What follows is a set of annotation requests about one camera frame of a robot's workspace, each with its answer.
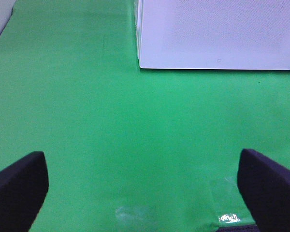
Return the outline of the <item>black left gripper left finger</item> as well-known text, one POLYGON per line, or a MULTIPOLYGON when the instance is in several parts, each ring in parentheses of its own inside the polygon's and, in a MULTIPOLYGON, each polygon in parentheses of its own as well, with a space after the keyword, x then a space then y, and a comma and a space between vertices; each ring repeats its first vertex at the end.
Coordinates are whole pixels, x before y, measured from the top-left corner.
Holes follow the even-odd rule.
POLYGON ((49 190, 45 154, 31 152, 0 171, 0 232, 28 232, 49 190))

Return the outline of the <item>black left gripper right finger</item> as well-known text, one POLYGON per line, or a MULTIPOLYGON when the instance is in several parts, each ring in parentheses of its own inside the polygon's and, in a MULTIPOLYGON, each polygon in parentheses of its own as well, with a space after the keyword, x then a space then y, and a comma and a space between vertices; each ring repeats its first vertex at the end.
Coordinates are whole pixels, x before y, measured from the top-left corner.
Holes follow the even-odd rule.
POLYGON ((237 187, 261 232, 290 232, 290 170, 262 153, 241 151, 237 187))

